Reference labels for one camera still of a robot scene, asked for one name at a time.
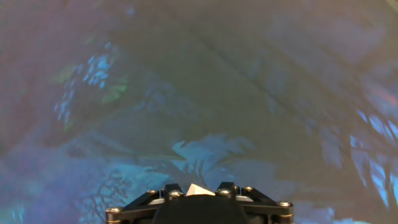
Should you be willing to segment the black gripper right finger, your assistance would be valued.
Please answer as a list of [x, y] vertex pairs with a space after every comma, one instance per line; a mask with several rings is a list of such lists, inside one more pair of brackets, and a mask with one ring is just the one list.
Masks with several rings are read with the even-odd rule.
[[292, 202], [276, 202], [254, 187], [239, 187], [235, 186], [234, 182], [222, 182], [215, 191], [215, 195], [235, 201], [245, 215], [264, 217], [264, 223], [294, 224]]

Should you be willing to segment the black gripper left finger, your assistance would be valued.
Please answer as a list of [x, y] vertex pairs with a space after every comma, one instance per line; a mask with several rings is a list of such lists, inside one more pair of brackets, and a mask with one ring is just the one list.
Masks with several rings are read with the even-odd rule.
[[178, 184], [167, 184], [160, 190], [150, 189], [124, 207], [107, 208], [105, 220], [120, 224], [153, 217], [163, 203], [182, 197], [184, 193]]

